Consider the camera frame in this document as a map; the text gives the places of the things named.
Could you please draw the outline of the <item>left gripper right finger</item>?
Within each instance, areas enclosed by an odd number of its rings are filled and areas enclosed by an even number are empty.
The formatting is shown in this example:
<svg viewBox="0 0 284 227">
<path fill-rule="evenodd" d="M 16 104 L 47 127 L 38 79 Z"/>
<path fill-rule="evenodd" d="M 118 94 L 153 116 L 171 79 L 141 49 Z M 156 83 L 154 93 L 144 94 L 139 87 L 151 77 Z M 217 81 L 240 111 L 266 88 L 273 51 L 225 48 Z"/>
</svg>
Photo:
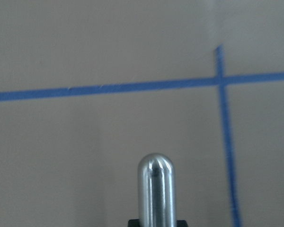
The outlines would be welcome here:
<svg viewBox="0 0 284 227">
<path fill-rule="evenodd" d="M 176 227 L 188 227 L 188 223 L 186 220 L 177 220 Z"/>
</svg>

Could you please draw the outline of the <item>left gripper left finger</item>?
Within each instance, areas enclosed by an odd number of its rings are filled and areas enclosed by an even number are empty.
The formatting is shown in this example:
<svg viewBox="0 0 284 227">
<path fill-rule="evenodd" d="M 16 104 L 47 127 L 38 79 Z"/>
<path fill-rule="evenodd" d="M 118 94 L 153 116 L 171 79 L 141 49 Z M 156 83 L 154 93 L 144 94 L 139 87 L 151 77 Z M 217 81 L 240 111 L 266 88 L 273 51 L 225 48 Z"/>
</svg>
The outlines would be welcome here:
<svg viewBox="0 0 284 227">
<path fill-rule="evenodd" d="M 139 219 L 128 220 L 128 227 L 140 227 Z"/>
</svg>

